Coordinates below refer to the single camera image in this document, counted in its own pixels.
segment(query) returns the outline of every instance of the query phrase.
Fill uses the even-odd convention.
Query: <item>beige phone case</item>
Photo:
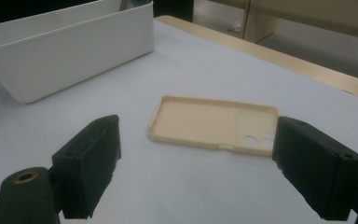
[[[279,116],[269,105],[164,96],[149,135],[160,142],[271,156]]]

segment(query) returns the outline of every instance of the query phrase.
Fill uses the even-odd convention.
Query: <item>wooden table edge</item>
[[[299,73],[306,77],[311,77],[324,84],[338,88],[358,96],[358,78],[322,67],[315,63],[310,63],[293,56],[280,53],[279,51],[267,49],[257,44],[253,44],[237,37],[216,32],[209,28],[177,19],[171,16],[160,16],[157,21],[168,24],[177,29],[183,30],[192,35],[197,35],[211,40],[217,44],[235,49],[237,51],[253,55],[264,61],[275,63],[281,67]]]

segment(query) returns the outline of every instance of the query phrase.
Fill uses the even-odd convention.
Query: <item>white plastic bin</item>
[[[153,3],[102,0],[0,23],[0,82],[30,103],[154,48]]]

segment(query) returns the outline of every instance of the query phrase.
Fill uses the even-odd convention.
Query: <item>floor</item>
[[[193,22],[240,38],[244,10],[194,0]],[[358,77],[358,37],[279,20],[276,32],[257,44]]]

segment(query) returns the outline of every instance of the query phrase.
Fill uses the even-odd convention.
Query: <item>table surface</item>
[[[332,223],[271,158],[153,142],[147,130],[163,95],[183,95],[274,105],[358,152],[358,80],[174,18],[154,29],[151,53],[32,104],[0,84],[0,183],[49,168],[92,120],[118,114],[122,159],[112,183],[93,218],[62,223]]]

